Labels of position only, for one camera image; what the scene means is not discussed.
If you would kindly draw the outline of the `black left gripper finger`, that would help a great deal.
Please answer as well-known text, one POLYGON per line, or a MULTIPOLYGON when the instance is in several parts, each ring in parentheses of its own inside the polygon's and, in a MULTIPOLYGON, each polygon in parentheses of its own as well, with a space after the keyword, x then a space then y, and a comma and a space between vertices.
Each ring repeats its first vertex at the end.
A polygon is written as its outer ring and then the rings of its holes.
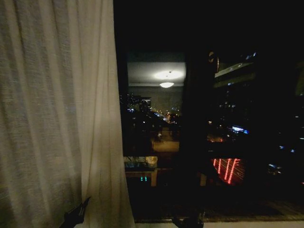
POLYGON ((80 207, 80 211, 79 211, 79 221, 80 222, 84 222, 85 219, 85 212, 86 212, 86 208, 88 206, 88 203, 90 201, 91 197, 88 197, 82 204, 80 207))
POLYGON ((62 228, 74 228, 78 224, 82 224, 82 215, 80 215, 80 208, 74 208, 73 210, 64 214, 64 222, 62 228))

